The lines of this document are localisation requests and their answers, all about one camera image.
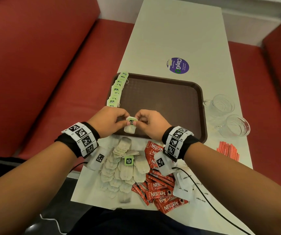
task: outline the cup handle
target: cup handle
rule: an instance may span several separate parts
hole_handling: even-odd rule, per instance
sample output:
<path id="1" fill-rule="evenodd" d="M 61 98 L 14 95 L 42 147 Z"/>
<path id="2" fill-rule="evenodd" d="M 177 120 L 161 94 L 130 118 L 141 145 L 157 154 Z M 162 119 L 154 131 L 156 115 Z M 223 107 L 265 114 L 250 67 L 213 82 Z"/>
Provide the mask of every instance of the cup handle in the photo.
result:
<path id="1" fill-rule="evenodd" d="M 205 106 L 205 107 L 208 107 L 208 105 L 206 105 L 206 103 L 210 103 L 211 102 L 211 100 L 204 100 L 203 101 L 203 105 Z"/>

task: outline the table top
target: table top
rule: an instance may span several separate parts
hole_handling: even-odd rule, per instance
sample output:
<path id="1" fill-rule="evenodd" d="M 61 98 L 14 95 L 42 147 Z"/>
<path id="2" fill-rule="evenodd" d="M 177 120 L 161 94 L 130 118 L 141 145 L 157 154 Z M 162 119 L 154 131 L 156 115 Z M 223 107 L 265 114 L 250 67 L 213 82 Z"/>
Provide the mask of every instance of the table top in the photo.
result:
<path id="1" fill-rule="evenodd" d="M 186 62 L 186 69 L 182 71 L 184 73 L 177 74 L 170 70 L 167 63 L 172 58 Z M 178 0 L 144 0 L 118 69 L 118 72 L 121 71 L 197 83 L 202 88 L 204 99 L 212 99 L 217 94 L 231 97 L 235 103 L 233 114 L 242 116 L 219 7 Z M 216 149 L 220 141 L 232 143 L 240 154 L 239 161 L 252 168 L 247 138 L 222 138 L 210 124 L 207 111 L 206 121 L 208 139 L 205 145 Z M 148 140 L 131 138 L 133 149 L 144 150 Z M 96 177 L 97 172 L 83 167 L 71 200 L 108 209 L 123 207 L 156 210 L 152 204 L 146 206 L 136 193 L 133 193 L 131 203 L 126 205 L 107 198 L 96 189 Z M 227 219 L 252 233 L 215 198 L 211 199 L 211 203 Z M 191 202 L 167 215 L 191 227 L 224 234 L 243 234 L 210 206 L 196 207 Z"/>

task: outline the plastic tray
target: plastic tray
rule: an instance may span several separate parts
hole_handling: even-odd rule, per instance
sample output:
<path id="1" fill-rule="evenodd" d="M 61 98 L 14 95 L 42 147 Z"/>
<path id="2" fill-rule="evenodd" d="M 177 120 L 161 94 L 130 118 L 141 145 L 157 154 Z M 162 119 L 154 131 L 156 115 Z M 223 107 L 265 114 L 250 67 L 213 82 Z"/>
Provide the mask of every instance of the plastic tray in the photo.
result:
<path id="1" fill-rule="evenodd" d="M 120 108 L 126 109 L 131 116 L 141 109 L 156 110 L 171 125 L 190 130 L 202 143 L 207 140 L 203 94 L 196 83 L 129 73 L 128 83 L 122 90 Z M 123 129 L 115 134 L 150 138 L 140 129 L 136 129 L 135 134 L 125 133 Z"/>

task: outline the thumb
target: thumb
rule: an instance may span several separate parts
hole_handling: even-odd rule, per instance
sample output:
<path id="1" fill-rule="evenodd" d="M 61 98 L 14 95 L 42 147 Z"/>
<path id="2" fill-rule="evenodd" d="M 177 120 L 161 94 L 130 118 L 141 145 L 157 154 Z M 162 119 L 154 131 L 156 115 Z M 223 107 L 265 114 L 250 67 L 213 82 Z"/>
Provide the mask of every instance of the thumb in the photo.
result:
<path id="1" fill-rule="evenodd" d="M 127 125 L 130 125 L 130 122 L 127 120 L 121 120 L 121 121 L 115 123 L 116 130 L 119 130 Z"/>
<path id="2" fill-rule="evenodd" d="M 143 132 L 146 133 L 146 129 L 148 127 L 147 124 L 143 123 L 142 121 L 133 121 L 133 125 L 136 126 L 136 128 L 141 129 Z"/>

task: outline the glass cup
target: glass cup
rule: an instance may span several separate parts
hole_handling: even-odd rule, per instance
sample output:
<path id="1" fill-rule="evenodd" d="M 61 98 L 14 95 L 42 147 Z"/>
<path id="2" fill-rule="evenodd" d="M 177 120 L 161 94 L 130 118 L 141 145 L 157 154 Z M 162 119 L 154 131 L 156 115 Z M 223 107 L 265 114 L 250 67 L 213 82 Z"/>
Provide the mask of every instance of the glass cup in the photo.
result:
<path id="1" fill-rule="evenodd" d="M 233 100 L 222 94 L 216 95 L 212 100 L 204 100 L 203 105 L 212 117 L 224 116 L 231 113 L 235 108 Z"/>
<path id="2" fill-rule="evenodd" d="M 251 131 L 246 119 L 238 115 L 229 115 L 216 129 L 224 138 L 247 136 Z"/>

